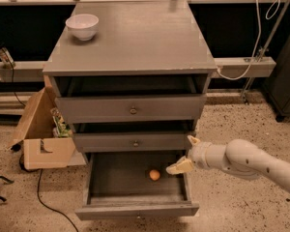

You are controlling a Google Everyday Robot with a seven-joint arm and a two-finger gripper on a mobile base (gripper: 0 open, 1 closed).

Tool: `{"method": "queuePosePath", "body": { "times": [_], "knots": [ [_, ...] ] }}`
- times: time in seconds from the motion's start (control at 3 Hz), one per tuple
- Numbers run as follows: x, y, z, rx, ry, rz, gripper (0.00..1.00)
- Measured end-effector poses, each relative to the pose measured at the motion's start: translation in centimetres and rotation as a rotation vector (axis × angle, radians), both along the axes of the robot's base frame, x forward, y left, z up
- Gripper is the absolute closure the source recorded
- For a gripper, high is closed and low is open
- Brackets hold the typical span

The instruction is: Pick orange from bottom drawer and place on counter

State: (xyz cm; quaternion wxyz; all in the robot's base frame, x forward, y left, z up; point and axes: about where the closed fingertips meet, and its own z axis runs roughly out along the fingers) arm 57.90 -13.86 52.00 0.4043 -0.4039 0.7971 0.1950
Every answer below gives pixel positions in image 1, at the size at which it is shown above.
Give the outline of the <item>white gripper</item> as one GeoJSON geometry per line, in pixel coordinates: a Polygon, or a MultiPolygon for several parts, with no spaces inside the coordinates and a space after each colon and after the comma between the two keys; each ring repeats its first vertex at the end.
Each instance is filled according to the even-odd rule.
{"type": "Polygon", "coordinates": [[[166,167],[166,172],[170,175],[177,175],[190,172],[194,166],[199,169],[210,170],[211,167],[207,162],[207,151],[211,146],[210,142],[200,142],[192,135],[188,136],[188,141],[192,145],[188,157],[181,157],[175,163],[166,167]]]}

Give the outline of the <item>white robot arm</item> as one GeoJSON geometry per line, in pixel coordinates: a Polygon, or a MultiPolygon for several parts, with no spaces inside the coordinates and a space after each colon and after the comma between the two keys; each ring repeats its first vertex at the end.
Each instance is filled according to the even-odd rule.
{"type": "Polygon", "coordinates": [[[218,169],[246,180],[262,175],[290,193],[290,163],[269,155],[251,142],[234,139],[218,145],[202,142],[191,135],[188,141],[191,143],[188,153],[166,167],[168,174],[184,174],[199,168],[218,169]]]}

